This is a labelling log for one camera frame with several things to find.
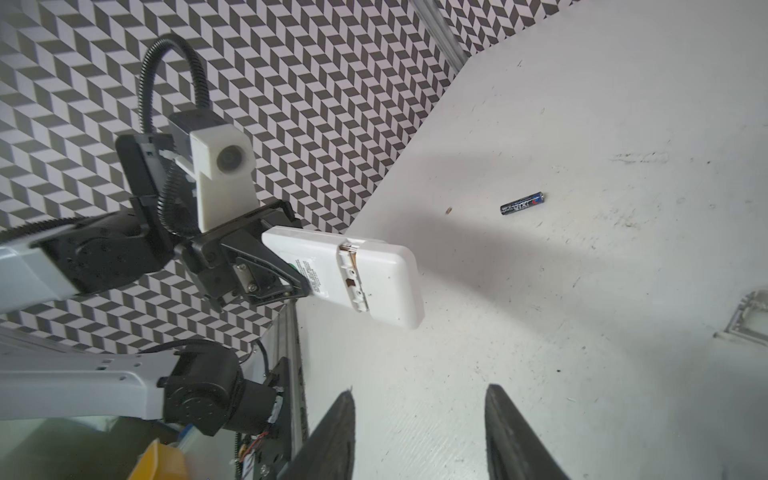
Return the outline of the clear remote battery cover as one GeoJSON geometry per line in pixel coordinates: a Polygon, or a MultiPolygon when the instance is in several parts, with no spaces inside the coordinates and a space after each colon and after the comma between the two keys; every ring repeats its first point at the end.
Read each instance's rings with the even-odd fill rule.
{"type": "Polygon", "coordinates": [[[726,327],[715,338],[767,347],[767,291],[747,294],[737,305],[726,327]]]}

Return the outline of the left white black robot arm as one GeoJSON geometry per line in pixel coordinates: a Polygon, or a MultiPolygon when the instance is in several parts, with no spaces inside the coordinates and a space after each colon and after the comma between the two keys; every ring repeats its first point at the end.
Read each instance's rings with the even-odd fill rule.
{"type": "Polygon", "coordinates": [[[202,59],[180,36],[151,42],[136,132],[108,153],[127,196],[105,212],[35,219],[1,234],[1,323],[54,357],[1,364],[5,420],[121,416],[283,439],[301,425],[296,367],[260,357],[259,308],[308,280],[266,245],[301,226],[256,194],[251,138],[216,114],[202,59]]]}

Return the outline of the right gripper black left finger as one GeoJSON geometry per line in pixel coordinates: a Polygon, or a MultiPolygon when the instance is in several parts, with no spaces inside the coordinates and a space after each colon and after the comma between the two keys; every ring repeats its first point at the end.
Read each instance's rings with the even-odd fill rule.
{"type": "Polygon", "coordinates": [[[355,461],[355,402],[342,391],[281,474],[288,480],[347,480],[355,461]]]}

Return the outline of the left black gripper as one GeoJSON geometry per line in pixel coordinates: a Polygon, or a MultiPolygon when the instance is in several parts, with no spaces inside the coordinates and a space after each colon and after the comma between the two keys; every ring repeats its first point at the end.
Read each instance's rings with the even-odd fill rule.
{"type": "Polygon", "coordinates": [[[207,233],[181,242],[176,258],[213,309],[247,302],[256,308],[309,296],[309,280],[263,241],[270,229],[299,228],[291,205],[267,203],[207,233]]]}

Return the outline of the white remote with barcode label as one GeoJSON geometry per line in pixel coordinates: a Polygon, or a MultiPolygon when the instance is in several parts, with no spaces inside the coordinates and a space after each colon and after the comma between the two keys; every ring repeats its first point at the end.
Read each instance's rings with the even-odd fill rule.
{"type": "Polygon", "coordinates": [[[321,300],[407,329],[425,317],[417,262],[404,246],[282,226],[263,233],[262,242],[321,300]]]}

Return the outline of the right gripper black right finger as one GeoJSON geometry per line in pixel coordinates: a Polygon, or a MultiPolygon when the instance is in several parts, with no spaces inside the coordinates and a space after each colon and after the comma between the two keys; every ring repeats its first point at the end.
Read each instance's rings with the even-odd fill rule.
{"type": "Polygon", "coordinates": [[[498,384],[486,390],[484,422],[490,479],[568,479],[498,384]]]}

